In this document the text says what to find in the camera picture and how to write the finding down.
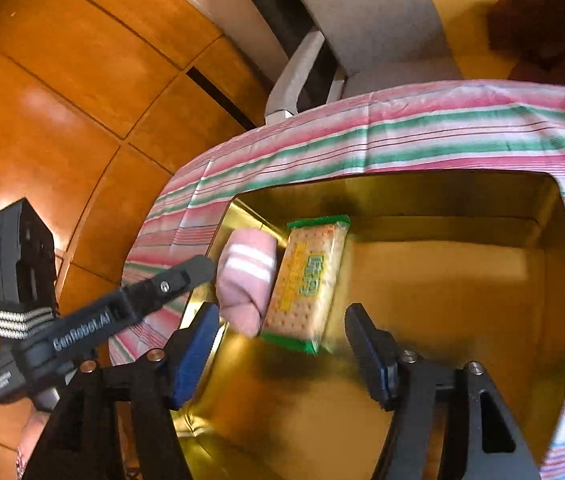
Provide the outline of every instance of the cracker package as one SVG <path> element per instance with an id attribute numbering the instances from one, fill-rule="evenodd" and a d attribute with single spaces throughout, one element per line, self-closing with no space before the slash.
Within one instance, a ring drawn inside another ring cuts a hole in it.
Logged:
<path id="1" fill-rule="evenodd" d="M 317 354 L 350 224 L 347 215 L 288 224 L 291 234 L 262 326 L 262 338 Z"/>

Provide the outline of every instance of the screw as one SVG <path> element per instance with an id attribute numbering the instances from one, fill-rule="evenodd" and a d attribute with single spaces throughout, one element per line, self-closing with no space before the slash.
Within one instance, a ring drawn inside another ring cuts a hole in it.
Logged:
<path id="1" fill-rule="evenodd" d="M 467 363 L 469 373 L 473 375 L 482 375 L 485 373 L 485 367 L 477 361 L 470 361 Z"/>
<path id="2" fill-rule="evenodd" d="M 162 361 L 165 358 L 165 351 L 160 348 L 154 348 L 147 352 L 147 359 L 149 359 L 152 363 L 157 363 Z"/>
<path id="3" fill-rule="evenodd" d="M 405 350 L 403 351 L 400 359 L 402 359 L 404 363 L 415 363 L 416 361 L 418 361 L 418 352 L 414 352 L 413 350 Z"/>
<path id="4" fill-rule="evenodd" d="M 80 371 L 83 374 L 90 374 L 91 372 L 96 370 L 96 368 L 98 368 L 98 364 L 96 364 L 96 361 L 91 361 L 91 360 L 85 361 L 80 365 Z"/>

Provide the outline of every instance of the blue gripper pad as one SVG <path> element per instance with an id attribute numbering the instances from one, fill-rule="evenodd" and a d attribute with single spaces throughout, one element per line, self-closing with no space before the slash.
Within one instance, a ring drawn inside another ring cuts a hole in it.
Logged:
<path id="1" fill-rule="evenodd" d="M 172 404 L 176 410 L 179 410 L 187 400 L 194 396 L 216 339 L 219 324 L 218 306 L 213 303 L 205 303 L 196 314 L 192 325 L 182 330 L 182 332 L 193 331 L 193 334 L 186 334 L 190 342 L 172 376 Z M 174 332 L 174 336 L 178 336 L 178 332 L 180 330 Z"/>

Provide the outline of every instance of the brown plush toy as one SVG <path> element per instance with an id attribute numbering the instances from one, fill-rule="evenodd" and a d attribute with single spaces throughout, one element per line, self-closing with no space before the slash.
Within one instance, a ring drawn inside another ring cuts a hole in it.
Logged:
<path id="1" fill-rule="evenodd" d="M 520 56 L 509 79 L 565 85 L 564 0 L 498 0 L 487 25 L 492 50 Z"/>

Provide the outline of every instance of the striped cloth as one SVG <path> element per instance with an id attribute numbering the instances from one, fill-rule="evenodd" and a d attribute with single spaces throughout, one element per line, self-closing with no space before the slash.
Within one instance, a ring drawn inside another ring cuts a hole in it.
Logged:
<path id="1" fill-rule="evenodd" d="M 565 200 L 565 88 L 506 81 L 393 88 L 309 110 L 225 142 L 178 171 L 156 200 L 123 282 L 205 253 L 238 193 L 396 170 L 489 168 L 551 173 Z M 110 341 L 121 364 L 164 345 L 180 298 Z M 565 479 L 565 406 L 541 469 Z"/>

